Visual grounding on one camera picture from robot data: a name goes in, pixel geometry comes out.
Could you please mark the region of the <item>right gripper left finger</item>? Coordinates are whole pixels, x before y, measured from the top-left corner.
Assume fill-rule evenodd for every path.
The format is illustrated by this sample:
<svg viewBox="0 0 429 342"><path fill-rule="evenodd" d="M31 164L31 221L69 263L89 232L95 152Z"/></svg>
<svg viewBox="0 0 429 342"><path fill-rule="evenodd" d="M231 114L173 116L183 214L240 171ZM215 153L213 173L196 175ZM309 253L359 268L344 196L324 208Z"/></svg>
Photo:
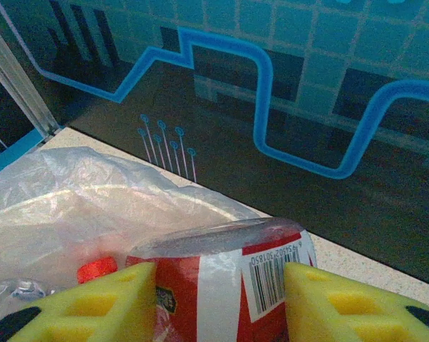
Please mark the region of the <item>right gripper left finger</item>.
<svg viewBox="0 0 429 342"><path fill-rule="evenodd" d="M0 341L151 341L155 315L155 265L143 262L10 313Z"/></svg>

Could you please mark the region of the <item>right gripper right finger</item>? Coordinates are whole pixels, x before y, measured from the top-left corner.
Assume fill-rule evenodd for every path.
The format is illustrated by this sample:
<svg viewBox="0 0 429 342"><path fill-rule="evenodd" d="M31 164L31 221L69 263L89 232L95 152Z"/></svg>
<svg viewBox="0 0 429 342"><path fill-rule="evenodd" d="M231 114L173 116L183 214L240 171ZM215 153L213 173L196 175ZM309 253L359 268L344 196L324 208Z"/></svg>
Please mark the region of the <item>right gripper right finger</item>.
<svg viewBox="0 0 429 342"><path fill-rule="evenodd" d="M284 268L290 341L429 341L429 306L316 267Z"/></svg>

